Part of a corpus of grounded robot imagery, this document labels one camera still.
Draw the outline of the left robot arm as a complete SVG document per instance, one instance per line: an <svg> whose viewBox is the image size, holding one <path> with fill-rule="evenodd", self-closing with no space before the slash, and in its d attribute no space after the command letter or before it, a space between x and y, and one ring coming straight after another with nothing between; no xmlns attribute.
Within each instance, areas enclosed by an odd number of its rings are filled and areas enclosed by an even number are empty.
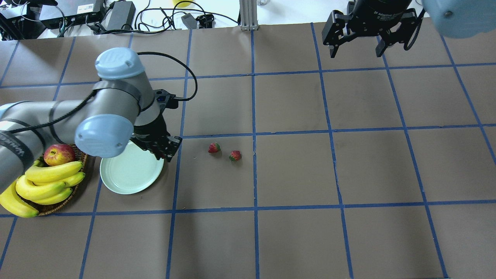
<svg viewBox="0 0 496 279"><path fill-rule="evenodd" d="M171 161L182 139L169 134L162 114L186 99L153 90L140 55L166 56L112 48L96 59L100 80L85 99L2 105L1 190L56 143L75 144L93 157L113 158L132 141L156 159Z"/></svg>

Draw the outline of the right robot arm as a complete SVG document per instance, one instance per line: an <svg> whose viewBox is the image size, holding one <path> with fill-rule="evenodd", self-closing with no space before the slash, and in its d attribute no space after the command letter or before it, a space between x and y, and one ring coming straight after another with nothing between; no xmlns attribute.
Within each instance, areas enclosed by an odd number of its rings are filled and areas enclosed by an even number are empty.
<svg viewBox="0 0 496 279"><path fill-rule="evenodd" d="M360 37L379 37L375 54L381 57L397 43L410 50L429 15L439 34L448 38L470 38L495 29L494 0L423 0L422 10L410 0L351 0L347 13L331 11L321 32L322 42L335 58L340 46Z"/></svg>

